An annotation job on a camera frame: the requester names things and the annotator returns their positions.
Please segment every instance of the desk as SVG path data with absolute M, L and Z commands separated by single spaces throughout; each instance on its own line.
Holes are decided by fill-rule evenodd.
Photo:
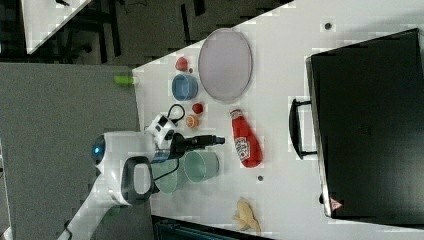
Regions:
M 424 2 L 410 1 L 314 1 L 289 3 L 234 27 L 246 37 L 253 56 L 251 83 L 233 105 L 247 115 L 262 145 L 264 161 L 255 169 L 240 164 L 232 140 L 230 105 L 211 99 L 201 84 L 196 99 L 183 102 L 190 112 L 194 102 L 206 103 L 197 130 L 179 131 L 185 136 L 216 134 L 227 143 L 217 152 L 218 177 L 201 184 L 187 183 L 172 195 L 151 198 L 153 215 L 185 220 L 229 230 L 236 229 L 231 216 L 240 197 L 250 201 L 264 236 L 273 239 L 421 239 L 418 230 L 336 221 L 325 217 L 318 202 L 321 194 L 318 163 L 300 160 L 291 146 L 288 115 L 291 101 L 308 99 L 305 59 L 312 54 L 394 32 L 424 26 Z M 332 23 L 325 30 L 325 23 Z M 171 81 L 179 72 L 178 57 L 188 58 L 198 77 L 197 60 L 203 42 L 188 46 L 133 70 L 141 126 L 176 103 Z M 305 151 L 315 149 L 311 110 L 301 114 Z M 257 180 L 261 175 L 262 182 Z
M 70 0 L 70 6 L 64 7 L 54 0 L 21 0 L 27 53 L 34 53 L 90 2 L 91 0 Z

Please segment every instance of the black cable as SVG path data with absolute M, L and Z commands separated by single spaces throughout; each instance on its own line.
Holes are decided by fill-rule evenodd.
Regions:
M 69 228 L 68 228 L 68 225 L 69 225 L 69 223 L 71 222 L 71 220 L 68 220 L 68 221 L 66 221 L 65 222 L 65 230 L 69 233 L 69 238 L 68 238 L 68 240 L 71 240 L 72 239 L 72 232 L 71 232 L 71 230 L 69 230 Z
M 172 106 L 171 106 L 171 108 L 169 108 L 167 118 L 169 118 L 169 115 L 171 115 L 171 111 L 172 111 L 172 109 L 173 109 L 174 107 L 180 107 L 180 108 L 181 108 L 181 110 L 183 110 L 183 115 L 182 115 L 180 118 L 172 119 L 172 122 L 173 122 L 173 123 L 176 123 L 176 122 L 178 122 L 178 121 L 180 121 L 181 119 L 183 119 L 183 118 L 184 118 L 184 116 L 185 116 L 185 110 L 184 110 L 183 106 L 181 106 L 180 104 L 174 104 L 174 105 L 172 105 Z
M 179 158 L 177 158 L 176 160 L 177 160 L 177 166 L 175 167 L 175 169 L 174 169 L 174 170 L 172 170 L 172 171 L 170 171 L 170 172 L 168 172 L 168 173 L 165 173 L 165 174 L 163 174 L 163 175 L 161 175 L 161 176 L 159 176 L 159 177 L 157 177 L 157 178 L 153 179 L 153 181 L 155 181 L 155 182 L 156 182 L 157 180 L 159 180 L 159 179 L 161 179 L 161 178 L 163 178 L 163 177 L 165 177 L 165 176 L 168 176 L 169 174 L 171 174 L 171 173 L 173 173 L 173 172 L 177 171 L 177 170 L 178 170 L 178 168 L 180 167 L 180 159 L 179 159 Z
M 62 4 L 65 7 L 69 7 L 69 3 L 63 1 L 63 0 L 56 0 L 56 3 Z
M 129 6 L 135 6 L 135 5 L 143 5 L 145 7 L 147 6 L 147 0 L 144 0 L 144 2 L 135 2 L 130 4 L 126 4 L 125 2 L 124 2 L 125 15 L 128 15 L 128 13 L 131 13 L 130 10 L 128 9 Z

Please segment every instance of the screw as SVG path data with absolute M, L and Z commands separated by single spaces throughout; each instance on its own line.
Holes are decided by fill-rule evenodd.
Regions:
M 326 23 L 326 24 L 324 25 L 324 28 L 325 28 L 326 30 L 330 30 L 332 26 L 333 26 L 333 25 L 331 25 L 331 23 Z

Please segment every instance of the blue cup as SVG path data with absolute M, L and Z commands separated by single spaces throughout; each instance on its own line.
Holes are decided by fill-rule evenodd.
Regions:
M 191 100 L 198 91 L 197 81 L 187 74 L 178 74 L 172 81 L 172 94 L 178 101 Z

